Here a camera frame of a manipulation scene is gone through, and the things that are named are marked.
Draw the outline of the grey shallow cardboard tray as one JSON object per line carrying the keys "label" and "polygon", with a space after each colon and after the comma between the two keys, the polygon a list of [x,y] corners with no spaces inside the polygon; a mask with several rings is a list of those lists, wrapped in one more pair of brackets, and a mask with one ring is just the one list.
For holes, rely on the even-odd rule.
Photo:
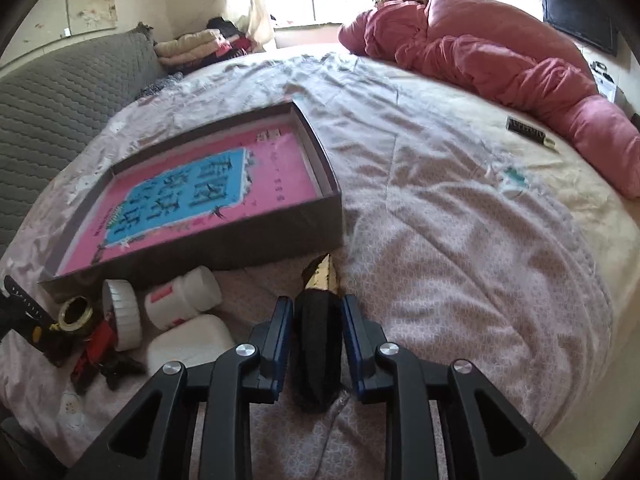
{"label": "grey shallow cardboard tray", "polygon": [[229,271],[332,252],[342,193],[294,102],[230,116],[148,146],[106,170],[43,266],[56,301],[121,278],[137,289],[197,266]]}

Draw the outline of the stack of folded clothes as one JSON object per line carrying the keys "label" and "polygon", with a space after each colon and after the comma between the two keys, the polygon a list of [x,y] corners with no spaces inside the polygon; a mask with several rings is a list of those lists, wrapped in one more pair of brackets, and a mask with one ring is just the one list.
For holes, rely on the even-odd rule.
{"label": "stack of folded clothes", "polygon": [[206,29],[158,42],[154,51],[168,73],[189,73],[253,53],[257,48],[258,44],[235,24],[224,18],[212,18]]}

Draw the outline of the pink quilted duvet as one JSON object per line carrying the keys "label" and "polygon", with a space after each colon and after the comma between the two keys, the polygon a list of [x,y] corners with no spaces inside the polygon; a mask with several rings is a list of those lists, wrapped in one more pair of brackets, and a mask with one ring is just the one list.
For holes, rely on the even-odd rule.
{"label": "pink quilted duvet", "polygon": [[577,47],[533,15],[495,0],[380,0],[342,25],[338,40],[529,114],[620,194],[638,197],[638,130],[600,95]]}

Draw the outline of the black gold rectangular box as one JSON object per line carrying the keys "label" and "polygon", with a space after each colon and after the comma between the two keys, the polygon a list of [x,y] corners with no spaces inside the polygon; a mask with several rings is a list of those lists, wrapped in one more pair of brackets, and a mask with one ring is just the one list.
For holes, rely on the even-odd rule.
{"label": "black gold rectangular box", "polygon": [[315,258],[303,270],[291,336],[294,401],[306,413],[323,413],[341,391],[342,369],[342,298],[330,254]]}

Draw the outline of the white earbuds case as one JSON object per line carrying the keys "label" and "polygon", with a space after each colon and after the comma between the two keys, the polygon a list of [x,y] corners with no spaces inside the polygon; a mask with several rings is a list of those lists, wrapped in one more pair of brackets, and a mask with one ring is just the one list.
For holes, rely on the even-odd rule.
{"label": "white earbuds case", "polygon": [[149,375],[171,361],[194,367],[216,361],[234,346],[226,324],[215,315],[204,314],[154,338],[146,349],[146,367]]}

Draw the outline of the brass threaded pipe fitting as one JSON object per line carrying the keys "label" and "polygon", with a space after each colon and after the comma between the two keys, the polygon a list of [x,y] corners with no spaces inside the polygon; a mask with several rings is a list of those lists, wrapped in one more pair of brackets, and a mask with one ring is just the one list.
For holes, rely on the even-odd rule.
{"label": "brass threaded pipe fitting", "polygon": [[84,296],[77,296],[66,301],[58,312],[58,328],[70,335],[85,334],[90,330],[94,320],[94,309]]}

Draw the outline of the pink patterned bed sheet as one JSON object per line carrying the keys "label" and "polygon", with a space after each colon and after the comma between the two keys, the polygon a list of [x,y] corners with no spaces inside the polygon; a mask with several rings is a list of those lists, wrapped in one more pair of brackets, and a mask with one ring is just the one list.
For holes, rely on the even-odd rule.
{"label": "pink patterned bed sheet", "polygon": [[[31,294],[90,184],[113,162],[178,133],[292,98],[343,192],[342,285],[391,340],[429,361],[467,358],[544,436],[601,378],[614,309],[578,223],[524,162],[484,140],[437,81],[367,58],[303,54],[184,80],[114,116],[38,198],[4,254]],[[144,379],[84,400],[24,339],[1,344],[1,403],[65,465],[81,456]],[[382,479],[384,408],[343,390],[304,415],[288,386],[252,406],[256,479]]]}

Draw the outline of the grey quilted headboard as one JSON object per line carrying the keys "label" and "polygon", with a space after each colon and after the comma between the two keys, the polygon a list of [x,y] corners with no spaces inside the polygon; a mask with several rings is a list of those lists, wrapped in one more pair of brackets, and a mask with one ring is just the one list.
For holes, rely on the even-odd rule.
{"label": "grey quilted headboard", "polygon": [[165,75],[153,29],[55,50],[1,78],[1,249],[40,193],[143,89]]}

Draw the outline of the red black lighter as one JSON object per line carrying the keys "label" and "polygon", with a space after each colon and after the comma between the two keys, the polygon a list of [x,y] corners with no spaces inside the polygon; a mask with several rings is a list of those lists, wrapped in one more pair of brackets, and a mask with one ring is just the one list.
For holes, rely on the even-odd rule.
{"label": "red black lighter", "polygon": [[83,396],[102,375],[107,388],[116,391],[127,377],[146,374],[145,366],[115,349],[117,335],[107,320],[103,320],[85,341],[84,350],[76,362],[70,382],[78,396]]}

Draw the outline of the black flat screen television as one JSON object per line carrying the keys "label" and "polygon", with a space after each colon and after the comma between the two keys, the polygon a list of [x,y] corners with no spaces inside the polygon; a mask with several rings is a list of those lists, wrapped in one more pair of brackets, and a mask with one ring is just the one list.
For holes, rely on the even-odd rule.
{"label": "black flat screen television", "polygon": [[545,23],[584,44],[616,56],[618,30],[597,0],[541,0]]}

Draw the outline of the black yellow digital wristwatch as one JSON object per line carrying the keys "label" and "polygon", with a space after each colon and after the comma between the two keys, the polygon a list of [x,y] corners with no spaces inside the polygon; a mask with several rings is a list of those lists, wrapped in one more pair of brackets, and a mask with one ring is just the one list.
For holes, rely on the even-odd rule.
{"label": "black yellow digital wristwatch", "polygon": [[4,338],[9,332],[19,334],[28,344],[42,353],[54,366],[65,360],[63,336],[55,330],[51,315],[22,289],[14,278],[6,275],[1,294],[0,333]]}

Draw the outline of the white ribbed plastic lid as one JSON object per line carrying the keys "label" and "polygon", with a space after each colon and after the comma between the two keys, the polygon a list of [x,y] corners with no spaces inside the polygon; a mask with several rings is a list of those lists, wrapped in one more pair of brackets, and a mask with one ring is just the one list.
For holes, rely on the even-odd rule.
{"label": "white ribbed plastic lid", "polygon": [[134,350],[142,344],[142,324],[137,296],[125,280],[105,280],[102,304],[107,322],[115,333],[115,350]]}

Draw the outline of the small white pill bottle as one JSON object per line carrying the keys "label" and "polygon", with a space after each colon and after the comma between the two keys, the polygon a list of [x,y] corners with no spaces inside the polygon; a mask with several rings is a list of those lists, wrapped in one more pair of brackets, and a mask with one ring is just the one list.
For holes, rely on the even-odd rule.
{"label": "small white pill bottle", "polygon": [[221,303],[220,286],[206,266],[158,286],[144,298],[146,315],[159,330],[170,330]]}

